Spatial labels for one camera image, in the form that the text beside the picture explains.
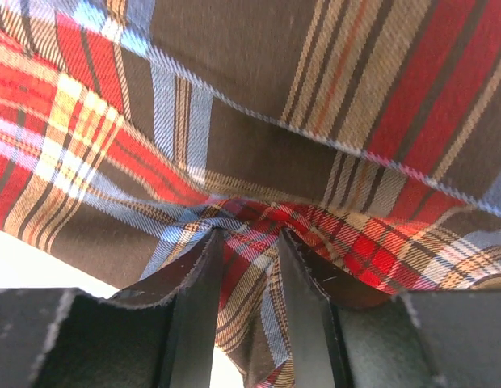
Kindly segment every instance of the checkered pattern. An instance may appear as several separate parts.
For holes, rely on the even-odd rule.
[[[293,385],[282,227],[389,293],[501,284],[501,0],[182,6],[0,0],[0,229],[124,287],[224,228],[248,386]]]

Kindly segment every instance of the striped fabric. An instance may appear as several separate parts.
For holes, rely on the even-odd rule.
[[[501,287],[501,0],[0,0],[0,229],[121,288],[214,226],[249,387],[293,386],[280,228]]]

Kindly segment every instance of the folded fabric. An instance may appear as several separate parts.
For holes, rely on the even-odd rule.
[[[122,288],[214,226],[249,387],[294,383],[281,228],[501,287],[501,0],[0,0],[0,229]]]

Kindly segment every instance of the fabric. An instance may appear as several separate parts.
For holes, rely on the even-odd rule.
[[[0,0],[0,229],[122,288],[214,226],[249,387],[293,386],[280,228],[501,286],[501,0]]]

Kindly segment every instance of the pinched fabric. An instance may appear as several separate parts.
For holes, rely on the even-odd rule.
[[[276,241],[501,286],[501,0],[0,0],[0,229],[117,287],[227,230],[217,346],[293,386]]]

